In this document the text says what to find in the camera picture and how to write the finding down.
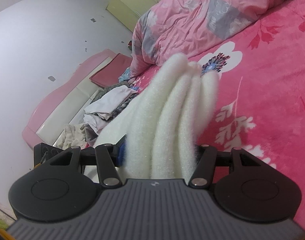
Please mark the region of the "light blue garment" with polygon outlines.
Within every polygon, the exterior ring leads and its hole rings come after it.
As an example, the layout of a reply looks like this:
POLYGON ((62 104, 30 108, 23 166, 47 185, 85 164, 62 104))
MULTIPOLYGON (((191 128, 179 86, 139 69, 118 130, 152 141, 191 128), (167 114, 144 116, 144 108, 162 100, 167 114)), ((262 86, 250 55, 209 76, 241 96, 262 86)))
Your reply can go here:
POLYGON ((118 78, 119 85, 125 85, 135 91, 139 90, 139 87, 135 85, 137 76, 131 77, 130 68, 128 67, 124 73, 118 78))

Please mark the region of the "pile of white clothes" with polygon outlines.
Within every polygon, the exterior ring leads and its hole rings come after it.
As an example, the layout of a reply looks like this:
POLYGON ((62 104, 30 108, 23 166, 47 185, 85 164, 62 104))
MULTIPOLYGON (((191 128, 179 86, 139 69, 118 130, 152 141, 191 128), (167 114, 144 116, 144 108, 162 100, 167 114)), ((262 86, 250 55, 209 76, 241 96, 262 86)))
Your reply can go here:
POLYGON ((97 91, 91 103, 83 109, 78 124, 66 124, 54 146, 65 150, 71 146, 93 146, 101 131, 138 96, 137 89, 126 81, 97 91))

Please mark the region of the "pink floral bed blanket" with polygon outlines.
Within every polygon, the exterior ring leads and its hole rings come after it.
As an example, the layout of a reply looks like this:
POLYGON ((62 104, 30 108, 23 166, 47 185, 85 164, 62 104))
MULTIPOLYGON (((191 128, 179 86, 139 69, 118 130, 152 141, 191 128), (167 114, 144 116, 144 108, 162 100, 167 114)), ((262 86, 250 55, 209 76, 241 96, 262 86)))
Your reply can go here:
POLYGON ((196 142, 242 147, 294 180, 305 229, 305 0, 289 0, 196 61, 219 74, 212 119, 196 142))

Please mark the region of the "dark red cushion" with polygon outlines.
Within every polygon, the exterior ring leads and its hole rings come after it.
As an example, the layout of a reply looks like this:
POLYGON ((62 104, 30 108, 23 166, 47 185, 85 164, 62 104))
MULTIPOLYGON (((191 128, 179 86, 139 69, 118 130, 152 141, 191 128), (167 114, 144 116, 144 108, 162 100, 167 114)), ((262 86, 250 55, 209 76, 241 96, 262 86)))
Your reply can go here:
POLYGON ((118 78, 130 66, 131 57, 117 54, 105 67, 90 76, 89 80, 95 85, 106 88, 119 83, 118 78))

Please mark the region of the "pink white bed headboard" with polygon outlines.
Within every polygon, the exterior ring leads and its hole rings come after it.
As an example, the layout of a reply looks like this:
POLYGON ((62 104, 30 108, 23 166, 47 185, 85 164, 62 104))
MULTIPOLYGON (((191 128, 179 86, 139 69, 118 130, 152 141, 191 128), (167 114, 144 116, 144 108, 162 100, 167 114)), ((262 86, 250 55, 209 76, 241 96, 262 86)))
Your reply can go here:
POLYGON ((99 89, 89 77, 106 67, 115 57, 116 53, 109 49, 91 56, 78 66, 69 81, 39 103, 22 132, 30 148, 41 142, 53 145, 64 125, 77 120, 77 114, 99 89))

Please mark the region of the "pink grey floral duvet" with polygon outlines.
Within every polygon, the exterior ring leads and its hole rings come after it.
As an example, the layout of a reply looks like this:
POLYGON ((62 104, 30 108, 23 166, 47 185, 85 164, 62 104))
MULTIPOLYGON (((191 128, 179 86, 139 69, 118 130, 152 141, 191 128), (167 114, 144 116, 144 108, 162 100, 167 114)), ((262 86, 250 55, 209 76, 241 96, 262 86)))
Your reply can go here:
POLYGON ((285 0, 161 0, 137 21, 128 77, 176 53, 193 57, 244 30, 285 0))

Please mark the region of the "cream fleece sweater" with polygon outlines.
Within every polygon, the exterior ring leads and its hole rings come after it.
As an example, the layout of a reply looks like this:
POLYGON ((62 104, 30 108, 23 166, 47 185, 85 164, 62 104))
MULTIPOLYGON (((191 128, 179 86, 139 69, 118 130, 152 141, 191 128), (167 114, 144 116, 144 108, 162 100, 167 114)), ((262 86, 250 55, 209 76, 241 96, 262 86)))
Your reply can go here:
POLYGON ((95 145, 125 139, 118 172, 123 180, 189 180, 196 166, 196 141, 215 111, 219 74, 203 73, 178 53, 149 85, 100 133, 95 145))

